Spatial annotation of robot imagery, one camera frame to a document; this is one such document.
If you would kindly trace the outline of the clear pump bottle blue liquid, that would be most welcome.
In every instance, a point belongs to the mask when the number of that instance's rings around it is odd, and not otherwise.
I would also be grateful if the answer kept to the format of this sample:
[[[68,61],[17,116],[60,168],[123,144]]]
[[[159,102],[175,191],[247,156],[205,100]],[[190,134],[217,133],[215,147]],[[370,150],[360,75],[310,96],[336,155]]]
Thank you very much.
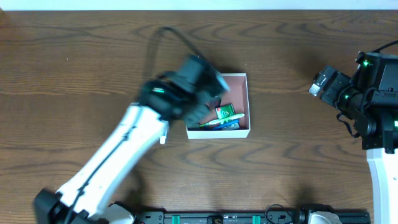
[[[210,109],[214,110],[217,107],[220,107],[220,104],[221,104],[221,98],[216,97],[209,102],[209,107],[210,107]]]

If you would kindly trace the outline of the green Dettol soap box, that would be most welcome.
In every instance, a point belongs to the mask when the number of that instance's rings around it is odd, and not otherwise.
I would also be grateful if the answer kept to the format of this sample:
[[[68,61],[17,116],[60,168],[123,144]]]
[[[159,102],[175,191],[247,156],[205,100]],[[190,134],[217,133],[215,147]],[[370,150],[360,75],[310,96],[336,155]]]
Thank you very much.
[[[235,115],[232,104],[216,107],[215,111],[218,119],[229,118],[230,116]]]

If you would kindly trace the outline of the green white toothbrush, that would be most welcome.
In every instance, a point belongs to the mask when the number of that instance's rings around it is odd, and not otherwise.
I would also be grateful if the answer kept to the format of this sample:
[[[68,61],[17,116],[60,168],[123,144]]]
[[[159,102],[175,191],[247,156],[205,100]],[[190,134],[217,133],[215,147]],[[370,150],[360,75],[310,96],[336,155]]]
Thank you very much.
[[[205,126],[211,126],[211,125],[223,123],[223,122],[228,121],[228,120],[240,119],[242,117],[244,117],[244,113],[234,114],[234,115],[226,117],[226,118],[214,119],[214,120],[209,121],[207,123],[200,124],[199,127],[201,128],[201,127],[205,127]]]

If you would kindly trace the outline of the blue disposable razor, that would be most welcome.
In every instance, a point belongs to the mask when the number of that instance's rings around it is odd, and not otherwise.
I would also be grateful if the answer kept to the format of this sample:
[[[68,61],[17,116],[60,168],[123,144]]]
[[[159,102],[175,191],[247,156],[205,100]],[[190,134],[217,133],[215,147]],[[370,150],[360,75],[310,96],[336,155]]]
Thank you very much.
[[[227,123],[224,123],[224,124],[215,126],[215,127],[212,129],[212,131],[219,131],[219,130],[222,130],[223,128],[226,128],[226,127],[229,127],[229,126],[231,126],[231,125],[238,124],[238,123],[239,123],[239,120],[238,120],[238,119],[234,119],[234,120],[231,120],[231,121],[229,121],[229,122],[227,122]]]

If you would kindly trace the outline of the green white toothpaste tube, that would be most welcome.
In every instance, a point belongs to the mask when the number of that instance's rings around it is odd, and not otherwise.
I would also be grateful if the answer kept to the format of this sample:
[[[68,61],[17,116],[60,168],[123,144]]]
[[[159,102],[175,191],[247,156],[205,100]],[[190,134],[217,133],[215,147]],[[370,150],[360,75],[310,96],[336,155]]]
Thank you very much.
[[[167,139],[167,130],[165,129],[164,132],[162,133],[162,135],[159,138],[159,143],[160,144],[165,144],[166,139]]]

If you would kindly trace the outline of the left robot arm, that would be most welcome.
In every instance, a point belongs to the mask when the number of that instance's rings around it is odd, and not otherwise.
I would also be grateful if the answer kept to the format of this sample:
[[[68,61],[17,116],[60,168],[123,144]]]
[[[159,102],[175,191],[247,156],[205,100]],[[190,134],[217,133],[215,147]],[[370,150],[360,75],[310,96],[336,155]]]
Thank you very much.
[[[221,73],[194,55],[178,71],[146,82],[137,102],[83,168],[56,192],[37,194],[37,223],[134,223],[131,211],[109,203],[119,185],[155,143],[165,142],[173,121],[197,125],[209,114],[209,102],[228,90]]]

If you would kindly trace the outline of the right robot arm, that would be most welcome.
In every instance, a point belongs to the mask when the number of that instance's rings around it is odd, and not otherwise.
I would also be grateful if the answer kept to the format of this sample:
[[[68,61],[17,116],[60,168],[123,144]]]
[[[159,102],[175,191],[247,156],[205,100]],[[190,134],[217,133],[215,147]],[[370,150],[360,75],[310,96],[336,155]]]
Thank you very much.
[[[361,138],[373,185],[375,223],[397,223],[397,56],[359,52],[352,77],[327,65],[309,93],[338,110]]]

